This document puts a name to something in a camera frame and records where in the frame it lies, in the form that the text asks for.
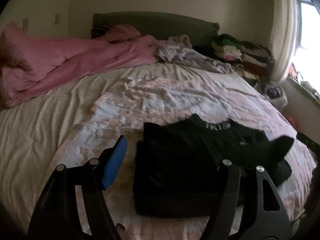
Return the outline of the plastic bag with clothes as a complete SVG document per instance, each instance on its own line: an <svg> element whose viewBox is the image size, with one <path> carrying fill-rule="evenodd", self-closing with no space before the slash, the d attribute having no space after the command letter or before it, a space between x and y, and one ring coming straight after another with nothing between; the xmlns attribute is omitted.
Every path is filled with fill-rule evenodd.
<svg viewBox="0 0 320 240"><path fill-rule="evenodd" d="M287 96L282 87L267 84L265 86L265 95L269 103L276 109L282 109L287 106Z"/></svg>

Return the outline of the stack of folded clothes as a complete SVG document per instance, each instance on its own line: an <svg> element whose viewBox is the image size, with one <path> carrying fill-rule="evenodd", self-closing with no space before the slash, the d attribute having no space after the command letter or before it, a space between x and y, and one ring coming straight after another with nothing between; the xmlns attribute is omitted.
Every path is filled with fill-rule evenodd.
<svg viewBox="0 0 320 240"><path fill-rule="evenodd" d="M228 34L215 37L211 46L215 57L221 61L238 65L261 81L270 81L275 59L268 48L249 41L239 41Z"/></svg>

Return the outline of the white wardrobe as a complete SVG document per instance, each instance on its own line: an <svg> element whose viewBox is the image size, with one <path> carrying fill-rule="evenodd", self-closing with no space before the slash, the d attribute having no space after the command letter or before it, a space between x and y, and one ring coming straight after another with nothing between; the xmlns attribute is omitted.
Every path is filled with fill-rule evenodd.
<svg viewBox="0 0 320 240"><path fill-rule="evenodd" d="M14 22L30 36L67 37L70 1L9 0L1 13L1 29Z"/></svg>

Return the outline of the lilac crumpled garment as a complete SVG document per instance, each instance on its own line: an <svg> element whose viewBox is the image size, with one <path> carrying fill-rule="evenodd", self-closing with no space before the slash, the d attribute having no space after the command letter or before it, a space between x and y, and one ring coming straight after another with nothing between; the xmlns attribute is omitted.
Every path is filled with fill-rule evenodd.
<svg viewBox="0 0 320 240"><path fill-rule="evenodd" d="M171 36L161 41L155 55L166 63L180 64L218 74L234 72L234 68L229 63L211 59L193 50L187 35Z"/></svg>

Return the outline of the black sweater with orange cuffs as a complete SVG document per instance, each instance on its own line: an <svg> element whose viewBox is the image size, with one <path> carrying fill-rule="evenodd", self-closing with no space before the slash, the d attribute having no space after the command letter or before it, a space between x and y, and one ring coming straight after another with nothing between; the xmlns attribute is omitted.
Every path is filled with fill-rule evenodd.
<svg viewBox="0 0 320 240"><path fill-rule="evenodd" d="M198 115L168 125L146 122L137 142L133 202L136 213L156 218L193 218L210 214L217 202L220 163L227 159L242 171L240 197L251 168L264 167L274 185L292 173L285 155L294 139L270 140L265 132L231 119L219 124Z"/></svg>

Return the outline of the pink duvet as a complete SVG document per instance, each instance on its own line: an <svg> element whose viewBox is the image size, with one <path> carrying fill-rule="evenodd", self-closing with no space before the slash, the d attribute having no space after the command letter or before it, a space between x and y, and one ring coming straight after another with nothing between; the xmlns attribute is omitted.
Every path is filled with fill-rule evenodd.
<svg viewBox="0 0 320 240"><path fill-rule="evenodd" d="M1 33L1 103L14 108L87 75L156 63L162 44L127 24L94 39L42 39L9 23Z"/></svg>

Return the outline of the red object on floor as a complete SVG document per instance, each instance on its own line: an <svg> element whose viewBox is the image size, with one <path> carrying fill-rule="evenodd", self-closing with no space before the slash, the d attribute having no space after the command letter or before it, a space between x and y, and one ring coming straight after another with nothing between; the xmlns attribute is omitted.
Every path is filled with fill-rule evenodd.
<svg viewBox="0 0 320 240"><path fill-rule="evenodd" d="M300 129L299 129L299 124L298 124L297 120L296 120L295 118L291 117L291 116L287 116L286 118L287 118L288 122L290 123L290 125L291 125L297 132L299 132Z"/></svg>

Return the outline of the dark green headboard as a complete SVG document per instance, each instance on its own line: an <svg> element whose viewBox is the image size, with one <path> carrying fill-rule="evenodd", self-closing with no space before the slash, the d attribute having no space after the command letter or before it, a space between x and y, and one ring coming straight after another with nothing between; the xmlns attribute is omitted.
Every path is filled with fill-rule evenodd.
<svg viewBox="0 0 320 240"><path fill-rule="evenodd" d="M113 26L122 24L131 25L142 35L151 35L158 40L187 35L192 45L205 43L208 38L217 36L220 30L218 23L189 16L166 12L118 11L94 14L91 37L101 37Z"/></svg>

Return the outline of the cream curtain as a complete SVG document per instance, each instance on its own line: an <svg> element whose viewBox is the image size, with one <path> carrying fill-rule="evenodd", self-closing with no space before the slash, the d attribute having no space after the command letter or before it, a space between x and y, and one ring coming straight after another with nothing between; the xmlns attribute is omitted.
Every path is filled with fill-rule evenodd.
<svg viewBox="0 0 320 240"><path fill-rule="evenodd" d="M292 63L298 33L298 12L296 0L274 0L272 31L270 36L271 51L275 64L271 81L283 82Z"/></svg>

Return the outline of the pink floral bedspread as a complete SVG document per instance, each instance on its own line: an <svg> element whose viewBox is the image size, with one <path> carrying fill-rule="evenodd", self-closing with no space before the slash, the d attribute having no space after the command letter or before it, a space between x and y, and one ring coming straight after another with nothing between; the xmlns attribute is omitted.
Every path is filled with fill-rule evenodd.
<svg viewBox="0 0 320 240"><path fill-rule="evenodd" d="M238 74L216 74L156 63L84 77L1 111L1 204L27 232L37 199L58 164L78 166L127 137L115 183L104 192L125 239L199 239L207 217L156 219L137 215L132 180L143 124L198 114L262 130L268 139L296 136L289 122Z"/></svg>

